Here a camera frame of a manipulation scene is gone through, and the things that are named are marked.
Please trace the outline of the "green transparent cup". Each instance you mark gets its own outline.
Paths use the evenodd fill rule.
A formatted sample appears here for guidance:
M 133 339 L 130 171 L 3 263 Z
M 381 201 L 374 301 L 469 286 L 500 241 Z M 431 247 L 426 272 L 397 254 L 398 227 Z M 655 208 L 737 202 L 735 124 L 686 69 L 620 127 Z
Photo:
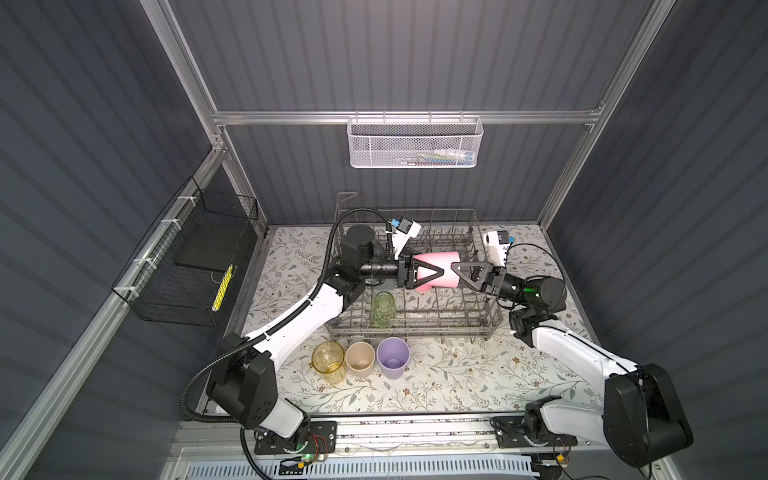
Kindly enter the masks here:
M 372 302 L 372 323 L 379 328 L 389 328 L 397 316 L 396 299 L 390 292 L 375 294 Z

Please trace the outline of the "purple plastic cup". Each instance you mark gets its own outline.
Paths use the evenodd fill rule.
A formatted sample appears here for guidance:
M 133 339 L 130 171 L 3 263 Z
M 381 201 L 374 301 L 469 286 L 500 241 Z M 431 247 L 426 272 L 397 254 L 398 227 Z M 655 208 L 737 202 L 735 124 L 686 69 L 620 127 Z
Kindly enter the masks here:
M 376 358 L 383 375 L 391 380 L 402 377 L 411 359 L 410 347 L 405 340 L 389 337 L 380 342 L 376 349 Z

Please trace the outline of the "beige plastic cup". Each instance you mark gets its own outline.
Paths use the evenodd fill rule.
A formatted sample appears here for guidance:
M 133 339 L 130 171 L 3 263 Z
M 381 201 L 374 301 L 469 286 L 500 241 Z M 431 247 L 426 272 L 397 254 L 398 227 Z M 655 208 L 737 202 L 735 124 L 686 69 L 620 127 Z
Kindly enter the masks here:
M 374 368 L 376 352 L 374 347 L 364 341 L 351 344 L 345 354 L 347 370 L 360 378 L 369 376 Z

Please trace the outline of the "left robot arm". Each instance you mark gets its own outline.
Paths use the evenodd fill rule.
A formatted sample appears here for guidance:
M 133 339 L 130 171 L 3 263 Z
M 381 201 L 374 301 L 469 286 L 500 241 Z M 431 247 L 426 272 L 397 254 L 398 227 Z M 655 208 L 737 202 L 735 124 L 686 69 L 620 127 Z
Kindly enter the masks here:
M 182 413 L 190 420 L 233 423 L 245 430 L 266 430 L 301 443 L 310 420 L 278 392 L 277 372 L 286 358 L 312 333 L 338 317 L 372 280 L 393 278 L 398 286 L 416 289 L 444 276 L 445 268 L 403 250 L 421 227 L 406 218 L 372 215 L 385 224 L 380 242 L 372 227 L 332 225 L 319 278 L 305 296 L 263 327 L 245 336 L 230 334 L 218 356 L 183 388 Z

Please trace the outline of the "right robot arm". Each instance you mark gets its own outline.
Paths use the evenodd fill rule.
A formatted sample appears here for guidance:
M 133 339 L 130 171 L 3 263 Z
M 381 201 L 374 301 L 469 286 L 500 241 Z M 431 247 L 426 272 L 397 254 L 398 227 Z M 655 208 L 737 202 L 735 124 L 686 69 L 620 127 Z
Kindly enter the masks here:
M 451 269 L 470 288 L 512 302 L 513 335 L 564 364 L 603 399 L 600 405 L 587 405 L 549 395 L 527 404 L 522 432 L 529 443 L 544 446 L 570 435 L 609 446 L 631 467 L 693 444 L 693 431 L 664 368 L 620 357 L 558 319 L 567 296 L 563 280 L 521 278 L 487 262 L 455 262 Z

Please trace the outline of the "floral table mat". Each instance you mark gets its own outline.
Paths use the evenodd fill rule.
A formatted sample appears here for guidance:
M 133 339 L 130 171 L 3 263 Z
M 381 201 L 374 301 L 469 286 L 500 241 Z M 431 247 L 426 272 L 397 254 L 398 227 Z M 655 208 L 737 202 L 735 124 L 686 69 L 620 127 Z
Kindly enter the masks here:
M 313 288 L 328 233 L 327 226 L 281 226 L 269 235 L 243 332 L 275 319 Z M 547 395 L 594 405 L 602 401 L 587 381 L 514 338 L 506 323 L 488 340 L 407 339 L 411 360 L 395 380 L 375 368 L 366 377 L 348 374 L 330 384 L 311 366 L 315 347 L 329 338 L 326 329 L 319 329 L 278 371 L 281 394 L 307 412 L 521 410 Z

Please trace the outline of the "items in white basket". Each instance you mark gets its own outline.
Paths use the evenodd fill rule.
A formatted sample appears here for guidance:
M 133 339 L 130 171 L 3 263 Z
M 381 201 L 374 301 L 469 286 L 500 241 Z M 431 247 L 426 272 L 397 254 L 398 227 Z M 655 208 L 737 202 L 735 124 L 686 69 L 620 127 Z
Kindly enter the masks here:
M 462 149 L 438 149 L 432 151 L 412 152 L 398 160 L 408 166 L 458 166 L 473 167 L 476 164 L 476 153 Z

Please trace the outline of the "yellow transparent cup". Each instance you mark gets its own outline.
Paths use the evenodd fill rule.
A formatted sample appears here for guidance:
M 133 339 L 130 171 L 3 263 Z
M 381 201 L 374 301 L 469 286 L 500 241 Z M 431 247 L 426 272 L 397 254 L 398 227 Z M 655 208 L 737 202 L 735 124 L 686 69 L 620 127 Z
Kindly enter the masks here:
M 312 368 L 329 384 L 345 380 L 345 349 L 335 341 L 319 344 L 311 355 Z

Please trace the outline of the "yellow brush in basket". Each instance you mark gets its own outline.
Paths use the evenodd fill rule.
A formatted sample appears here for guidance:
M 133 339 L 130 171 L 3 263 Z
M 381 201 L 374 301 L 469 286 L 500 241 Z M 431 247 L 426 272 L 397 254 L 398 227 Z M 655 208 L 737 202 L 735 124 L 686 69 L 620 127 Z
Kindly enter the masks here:
M 218 312 L 221 309 L 221 306 L 223 305 L 224 299 L 226 297 L 229 284 L 234 276 L 234 270 L 235 270 L 234 266 L 230 264 L 227 270 L 225 271 L 225 273 L 223 274 L 222 279 L 219 282 L 219 288 L 216 292 L 216 296 L 211 305 L 212 312 Z

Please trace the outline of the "white mesh wall basket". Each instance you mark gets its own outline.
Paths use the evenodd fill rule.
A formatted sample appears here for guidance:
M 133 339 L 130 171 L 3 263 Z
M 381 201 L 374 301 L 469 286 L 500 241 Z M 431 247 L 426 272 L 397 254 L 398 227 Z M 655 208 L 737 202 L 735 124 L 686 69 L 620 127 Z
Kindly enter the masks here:
M 471 169 L 484 136 L 478 117 L 353 116 L 346 126 L 350 165 L 357 169 Z M 476 153 L 473 167 L 408 166 L 398 162 L 412 152 L 462 149 Z

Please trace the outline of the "aluminium mounting rail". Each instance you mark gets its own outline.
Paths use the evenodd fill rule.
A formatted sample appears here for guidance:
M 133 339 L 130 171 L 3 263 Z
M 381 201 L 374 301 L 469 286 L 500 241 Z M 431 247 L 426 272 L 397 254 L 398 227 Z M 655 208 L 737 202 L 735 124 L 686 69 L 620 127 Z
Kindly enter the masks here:
M 336 430 L 315 440 L 308 438 L 305 451 L 334 445 L 334 454 L 483 453 L 500 449 L 495 417 L 520 417 L 516 411 L 448 412 L 407 414 L 316 414 L 314 422 L 333 422 Z M 181 457 L 215 456 L 240 458 L 240 426 L 185 421 L 177 430 L 168 461 Z

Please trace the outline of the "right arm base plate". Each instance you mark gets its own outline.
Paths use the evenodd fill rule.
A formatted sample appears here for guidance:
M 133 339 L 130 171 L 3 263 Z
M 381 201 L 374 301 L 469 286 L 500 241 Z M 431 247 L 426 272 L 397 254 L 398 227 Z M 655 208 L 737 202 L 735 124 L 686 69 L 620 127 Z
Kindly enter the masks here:
M 500 448 L 565 447 L 578 444 L 576 437 L 549 432 L 536 418 L 526 415 L 496 416 L 490 419 Z

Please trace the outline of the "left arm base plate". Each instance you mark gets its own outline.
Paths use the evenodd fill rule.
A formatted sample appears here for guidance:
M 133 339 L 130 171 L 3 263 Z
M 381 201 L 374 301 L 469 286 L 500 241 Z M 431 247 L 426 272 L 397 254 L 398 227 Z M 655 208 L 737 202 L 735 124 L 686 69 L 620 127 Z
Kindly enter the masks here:
M 277 433 L 257 430 L 254 433 L 256 455 L 328 454 L 336 448 L 338 423 L 335 421 L 307 420 L 287 438 Z

